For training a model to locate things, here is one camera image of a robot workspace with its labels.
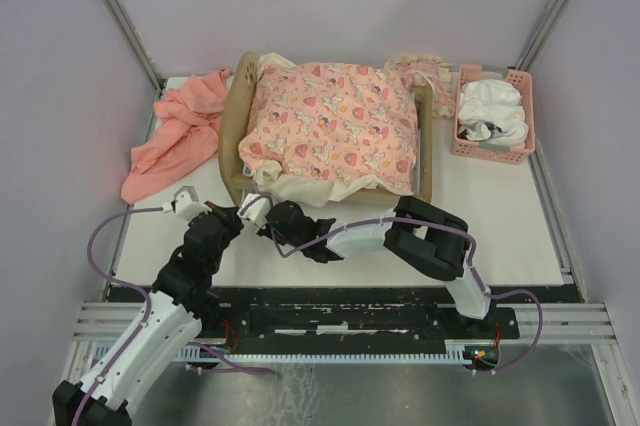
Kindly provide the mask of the wooden striped pet bed frame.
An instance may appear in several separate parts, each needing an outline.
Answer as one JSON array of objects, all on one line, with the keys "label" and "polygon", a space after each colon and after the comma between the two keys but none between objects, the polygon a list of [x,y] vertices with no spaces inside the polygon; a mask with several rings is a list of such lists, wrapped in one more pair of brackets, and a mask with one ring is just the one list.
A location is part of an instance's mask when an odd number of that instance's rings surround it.
[{"label": "wooden striped pet bed frame", "polygon": [[[247,134],[249,116],[258,74],[259,55],[249,51],[241,56],[221,115],[218,142],[218,164],[223,184],[235,205],[244,195],[256,190],[253,179],[244,173],[238,146]],[[428,84],[414,86],[419,126],[419,166],[413,178],[417,181],[414,196],[429,203],[433,196],[433,90]]]}]

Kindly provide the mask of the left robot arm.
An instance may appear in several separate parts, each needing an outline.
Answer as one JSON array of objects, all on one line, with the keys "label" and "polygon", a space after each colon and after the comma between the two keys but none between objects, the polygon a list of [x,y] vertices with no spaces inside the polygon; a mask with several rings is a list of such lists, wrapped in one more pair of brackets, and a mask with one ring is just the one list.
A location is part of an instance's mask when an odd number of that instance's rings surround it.
[{"label": "left robot arm", "polygon": [[139,312],[109,352],[77,382],[62,381],[52,402],[58,425],[129,425],[142,400],[177,353],[221,324],[206,302],[222,255],[243,224],[237,207],[173,200],[159,208],[187,221],[182,245],[151,289],[118,280],[143,298]]}]

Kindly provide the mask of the pink unicorn print mattress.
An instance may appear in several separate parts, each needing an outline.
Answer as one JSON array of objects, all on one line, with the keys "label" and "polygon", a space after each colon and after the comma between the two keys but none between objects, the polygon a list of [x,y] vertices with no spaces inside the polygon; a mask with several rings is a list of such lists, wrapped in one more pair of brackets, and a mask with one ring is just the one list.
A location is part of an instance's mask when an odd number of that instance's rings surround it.
[{"label": "pink unicorn print mattress", "polygon": [[256,188],[279,199],[323,206],[361,190],[410,195],[411,85],[397,70],[264,55],[239,157]]}]

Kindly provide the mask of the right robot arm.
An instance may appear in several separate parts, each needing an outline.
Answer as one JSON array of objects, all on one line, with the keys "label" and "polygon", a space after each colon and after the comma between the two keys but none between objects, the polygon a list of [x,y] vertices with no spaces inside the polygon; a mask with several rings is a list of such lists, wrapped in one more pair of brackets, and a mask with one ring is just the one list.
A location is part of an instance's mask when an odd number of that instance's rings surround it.
[{"label": "right robot arm", "polygon": [[239,216],[272,240],[283,258],[301,253],[326,264],[388,251],[444,284],[467,335],[481,337],[495,325],[490,289],[473,266],[477,242],[467,223],[416,197],[400,197],[395,208],[375,218],[339,224],[313,219],[293,201],[276,204],[266,195],[250,194]]}]

